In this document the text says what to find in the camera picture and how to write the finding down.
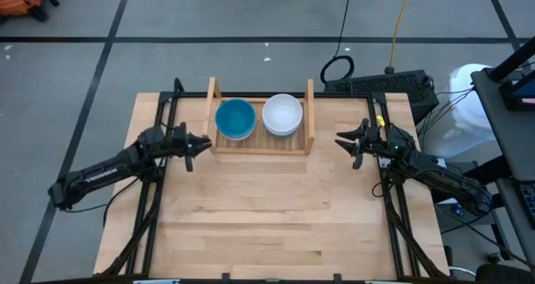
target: wooden tray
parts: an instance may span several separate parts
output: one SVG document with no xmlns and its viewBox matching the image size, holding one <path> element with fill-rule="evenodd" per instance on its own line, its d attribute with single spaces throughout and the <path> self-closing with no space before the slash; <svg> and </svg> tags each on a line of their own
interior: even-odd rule
<svg viewBox="0 0 535 284">
<path fill-rule="evenodd" d="M 215 77 L 210 78 L 206 97 L 203 134 L 211 139 L 213 154 L 260 154 L 260 155 L 308 155 L 314 142 L 314 92 L 313 80 L 309 79 L 307 92 L 298 101 L 303 106 L 303 121 L 298 130 L 286 138 L 277 138 L 264 128 L 262 109 L 267 98 L 242 98 L 248 101 L 257 113 L 257 124 L 251 136 L 242 141 L 232 141 L 217 129 L 215 115 L 219 106 L 233 99 L 222 97 Z"/>
</svg>

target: blue bowl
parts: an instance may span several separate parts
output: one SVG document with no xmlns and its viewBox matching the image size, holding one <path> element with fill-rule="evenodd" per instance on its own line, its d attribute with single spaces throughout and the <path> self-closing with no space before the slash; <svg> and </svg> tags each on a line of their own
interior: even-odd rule
<svg viewBox="0 0 535 284">
<path fill-rule="evenodd" d="M 257 122 L 257 114 L 247 101 L 231 99 L 216 112 L 216 126 L 229 139 L 246 139 Z"/>
</svg>

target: gray floor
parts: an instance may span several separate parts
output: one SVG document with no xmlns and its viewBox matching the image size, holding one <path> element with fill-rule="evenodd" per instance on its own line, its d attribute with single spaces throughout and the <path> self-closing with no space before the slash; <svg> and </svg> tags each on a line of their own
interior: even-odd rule
<svg viewBox="0 0 535 284">
<path fill-rule="evenodd" d="M 0 26 L 0 42 L 7 37 L 105 38 L 120 3 L 59 1 L 58 8 L 46 5 L 46 23 L 16 18 Z M 532 0 L 499 1 L 517 38 L 530 38 L 535 33 Z M 117 37 L 208 37 L 213 43 L 114 43 L 102 77 L 97 77 L 99 87 L 73 169 L 120 150 L 135 94 L 171 89 L 176 76 L 190 91 L 206 90 L 209 76 L 220 78 L 224 90 L 303 91 L 307 78 L 321 89 L 319 71 L 334 54 L 335 43 L 216 43 L 217 37 L 337 37 L 344 2 L 128 0 Z M 402 2 L 351 0 L 344 36 L 391 36 Z M 490 0 L 410 0 L 400 37 L 443 38 L 398 44 L 394 63 L 396 71 L 424 69 L 439 91 L 454 68 L 495 65 L 513 51 Z M 497 43 L 454 44 L 448 38 L 496 38 Z M 105 40 L 98 42 L 36 38 L 0 43 L 0 151 L 5 154 L 0 164 L 0 274 L 6 283 L 18 281 L 28 258 L 48 201 L 45 191 L 58 175 L 104 48 Z M 390 54 L 388 43 L 343 43 L 340 49 L 354 58 L 355 76 L 381 74 Z M 335 79 L 345 68 L 334 65 L 327 77 Z M 492 158 L 480 152 L 469 156 Z M 95 192 L 78 208 L 104 203 L 110 195 L 110 190 Z M 90 276 L 101 224 L 101 210 L 57 214 L 33 279 Z M 488 226 L 479 227 L 492 235 Z M 445 235 L 444 241 L 453 248 L 456 265 L 472 270 L 496 251 L 464 229 Z M 517 246 L 513 250 L 520 252 Z"/>
</svg>

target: wooden table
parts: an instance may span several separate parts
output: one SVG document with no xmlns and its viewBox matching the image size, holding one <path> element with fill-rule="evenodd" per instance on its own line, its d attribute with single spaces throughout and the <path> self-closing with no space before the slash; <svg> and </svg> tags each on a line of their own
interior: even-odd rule
<svg viewBox="0 0 535 284">
<path fill-rule="evenodd" d="M 154 122 L 158 94 L 138 94 L 126 145 Z M 405 94 L 387 94 L 390 119 L 415 136 Z M 206 99 L 179 99 L 176 122 L 200 134 Z M 395 279 L 377 162 L 351 169 L 335 132 L 369 118 L 364 99 L 316 99 L 316 140 L 309 156 L 200 154 L 194 172 L 170 160 L 150 277 L 301 280 Z M 127 179 L 115 185 L 122 188 Z M 415 239 L 446 274 L 429 190 L 407 180 L 405 194 Z M 110 208 L 95 271 L 103 271 L 130 239 L 140 195 L 137 185 Z M 400 239 L 404 269 L 410 274 Z M 138 258 L 145 243 L 141 242 Z M 140 259 L 137 270 L 140 270 Z"/>
</svg>

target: yellow cable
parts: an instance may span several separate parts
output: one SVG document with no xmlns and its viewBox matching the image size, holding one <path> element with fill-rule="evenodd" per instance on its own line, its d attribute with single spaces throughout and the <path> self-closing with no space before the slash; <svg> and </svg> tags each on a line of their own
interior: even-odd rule
<svg viewBox="0 0 535 284">
<path fill-rule="evenodd" d="M 392 38 L 392 50 L 390 50 L 389 67 L 391 67 L 391 68 L 392 68 L 392 62 L 394 61 L 395 38 L 398 36 L 398 29 L 400 29 L 401 18 L 403 17 L 403 13 L 405 13 L 405 8 L 407 7 L 407 3 L 408 2 L 409 2 L 409 0 L 404 0 L 403 6 L 401 7 L 400 16 L 398 17 L 398 22 L 395 24 L 394 37 Z"/>
</svg>

